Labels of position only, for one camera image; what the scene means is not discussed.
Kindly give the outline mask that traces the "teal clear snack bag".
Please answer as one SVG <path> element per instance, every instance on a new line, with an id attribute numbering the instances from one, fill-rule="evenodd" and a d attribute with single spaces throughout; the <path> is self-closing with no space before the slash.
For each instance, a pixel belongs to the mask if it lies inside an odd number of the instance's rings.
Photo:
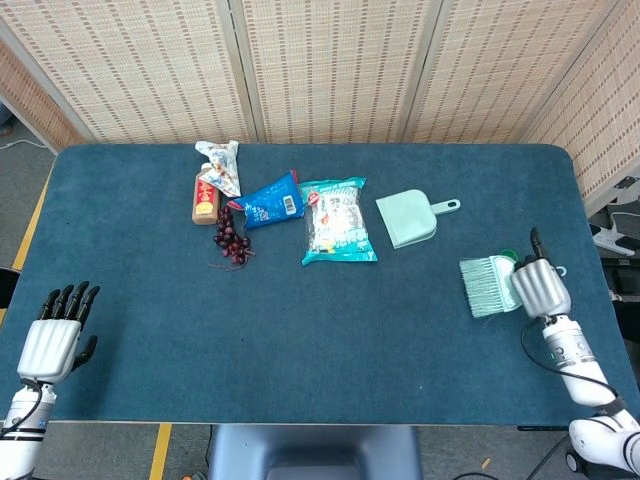
<path id="1" fill-rule="evenodd" d="M 307 248 L 303 266 L 317 261 L 377 262 L 360 207 L 366 178 L 303 182 Z"/>

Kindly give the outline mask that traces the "small green hand broom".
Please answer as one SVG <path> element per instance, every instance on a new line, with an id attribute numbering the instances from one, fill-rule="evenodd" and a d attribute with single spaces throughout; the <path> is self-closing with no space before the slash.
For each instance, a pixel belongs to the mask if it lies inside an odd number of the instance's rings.
<path id="1" fill-rule="evenodd" d="M 463 259 L 459 262 L 474 318 L 508 313 L 523 307 L 510 279 L 516 263 L 502 255 Z"/>

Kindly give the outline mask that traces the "brown red-labelled box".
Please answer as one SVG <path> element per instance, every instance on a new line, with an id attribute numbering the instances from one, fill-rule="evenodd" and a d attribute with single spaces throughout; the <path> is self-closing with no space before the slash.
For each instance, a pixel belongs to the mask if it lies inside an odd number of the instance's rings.
<path id="1" fill-rule="evenodd" d="M 211 168 L 209 162 L 203 163 L 195 177 L 192 221 L 196 225 L 212 225 L 218 221 L 220 192 L 204 180 L 204 174 Z"/>

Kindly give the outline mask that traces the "small green dustpan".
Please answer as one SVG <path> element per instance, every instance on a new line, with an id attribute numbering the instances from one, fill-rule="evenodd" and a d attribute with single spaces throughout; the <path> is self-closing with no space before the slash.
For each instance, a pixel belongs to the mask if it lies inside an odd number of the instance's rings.
<path id="1" fill-rule="evenodd" d="M 461 207 L 458 199 L 432 203 L 418 189 L 410 189 L 376 200 L 394 249 L 426 241 L 437 232 L 439 215 L 455 212 Z"/>

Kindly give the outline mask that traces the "dark red grape bunch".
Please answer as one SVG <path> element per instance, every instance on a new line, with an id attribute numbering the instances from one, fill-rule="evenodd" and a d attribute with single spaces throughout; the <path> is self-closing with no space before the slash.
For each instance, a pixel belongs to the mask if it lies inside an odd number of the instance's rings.
<path id="1" fill-rule="evenodd" d="M 222 264 L 210 264 L 210 268 L 222 271 L 234 271 L 246 267 L 256 256 L 252 241 L 246 233 L 244 215 L 230 206 L 219 210 L 213 242 L 225 260 Z"/>

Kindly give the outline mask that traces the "blue snack bag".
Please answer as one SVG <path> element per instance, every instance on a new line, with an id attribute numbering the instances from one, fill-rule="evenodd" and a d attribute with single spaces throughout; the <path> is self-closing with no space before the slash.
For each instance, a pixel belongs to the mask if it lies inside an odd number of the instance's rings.
<path id="1" fill-rule="evenodd" d="M 252 194 L 228 201 L 227 206 L 245 215 L 246 229 L 299 219 L 305 215 L 305 204 L 294 169 Z"/>

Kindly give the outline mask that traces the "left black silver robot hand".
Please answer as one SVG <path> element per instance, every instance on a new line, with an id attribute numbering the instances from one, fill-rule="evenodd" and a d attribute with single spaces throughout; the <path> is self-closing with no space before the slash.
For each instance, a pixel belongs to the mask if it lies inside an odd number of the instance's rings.
<path id="1" fill-rule="evenodd" d="M 78 344 L 99 292 L 99 286 L 90 288 L 83 281 L 48 294 L 19 359 L 17 373 L 24 385 L 55 385 L 91 360 L 98 337 L 90 335 L 81 350 Z"/>

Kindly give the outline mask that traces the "crumpled white snack wrapper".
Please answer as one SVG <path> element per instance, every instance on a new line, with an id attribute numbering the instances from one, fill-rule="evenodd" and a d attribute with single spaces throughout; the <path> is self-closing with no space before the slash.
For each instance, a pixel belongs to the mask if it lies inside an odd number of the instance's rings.
<path id="1" fill-rule="evenodd" d="M 208 158 L 211 168 L 205 173 L 205 182 L 217 188 L 228 198 L 242 195 L 237 167 L 239 143 L 231 140 L 226 144 L 197 141 L 195 150 Z"/>

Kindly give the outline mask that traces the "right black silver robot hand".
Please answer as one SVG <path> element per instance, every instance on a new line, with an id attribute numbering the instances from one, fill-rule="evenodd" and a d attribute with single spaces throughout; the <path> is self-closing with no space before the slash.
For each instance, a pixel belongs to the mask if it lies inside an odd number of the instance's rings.
<path id="1" fill-rule="evenodd" d="M 572 301 L 560 274 L 550 261 L 539 231 L 530 231 L 533 253 L 516 263 L 511 283 L 530 318 L 568 315 Z"/>

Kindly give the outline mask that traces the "woven bamboo screen panel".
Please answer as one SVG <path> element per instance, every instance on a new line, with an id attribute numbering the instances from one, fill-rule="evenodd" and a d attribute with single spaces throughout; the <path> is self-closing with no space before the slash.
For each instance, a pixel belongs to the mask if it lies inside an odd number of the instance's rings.
<path id="1" fill-rule="evenodd" d="M 620 2 L 433 0 L 403 141 L 519 141 Z"/>
<path id="2" fill-rule="evenodd" d="M 614 2 L 523 140 L 569 154 L 590 215 L 640 175 L 640 0 Z"/>
<path id="3" fill-rule="evenodd" d="M 86 142 L 3 40 L 0 40 L 0 100 L 54 153 Z"/>
<path id="4" fill-rule="evenodd" d="M 228 0 L 261 143 L 397 143 L 443 0 Z"/>
<path id="5" fill-rule="evenodd" d="M 85 143 L 258 141 L 228 0 L 0 0 L 0 40 Z"/>

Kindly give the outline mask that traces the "white power strip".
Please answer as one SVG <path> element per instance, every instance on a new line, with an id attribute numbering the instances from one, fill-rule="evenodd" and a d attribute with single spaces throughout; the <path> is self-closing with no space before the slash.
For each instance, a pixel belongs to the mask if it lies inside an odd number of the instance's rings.
<path id="1" fill-rule="evenodd" d="M 610 228 L 589 224 L 595 245 L 599 248 L 628 257 L 640 253 L 640 239 L 619 232 L 615 222 L 616 215 L 640 219 L 640 214 L 617 211 L 609 214 L 609 220 L 611 221 Z"/>

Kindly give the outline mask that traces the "blue felt table mat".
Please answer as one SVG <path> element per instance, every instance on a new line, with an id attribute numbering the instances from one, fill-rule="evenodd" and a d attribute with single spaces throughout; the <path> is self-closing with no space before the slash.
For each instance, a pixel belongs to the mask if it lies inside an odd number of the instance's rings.
<path id="1" fill-rule="evenodd" d="M 578 321 L 610 383 L 640 416 L 630 366 L 572 161 L 552 145 L 243 145 L 254 192 L 363 176 L 377 262 L 301 264 L 306 224 L 250 233 L 235 271 L 191 219 L 202 157 L 190 145 L 79 145 L 55 161 L 0 328 L 0 418 L 27 332 L 49 292 L 100 287 L 93 358 L 57 386 L 58 420 L 563 426 L 586 415 L 517 310 L 474 318 L 458 263 L 531 251 L 536 227 L 565 267 Z M 394 249 L 376 200 L 410 189 L 461 207 L 429 240 Z"/>

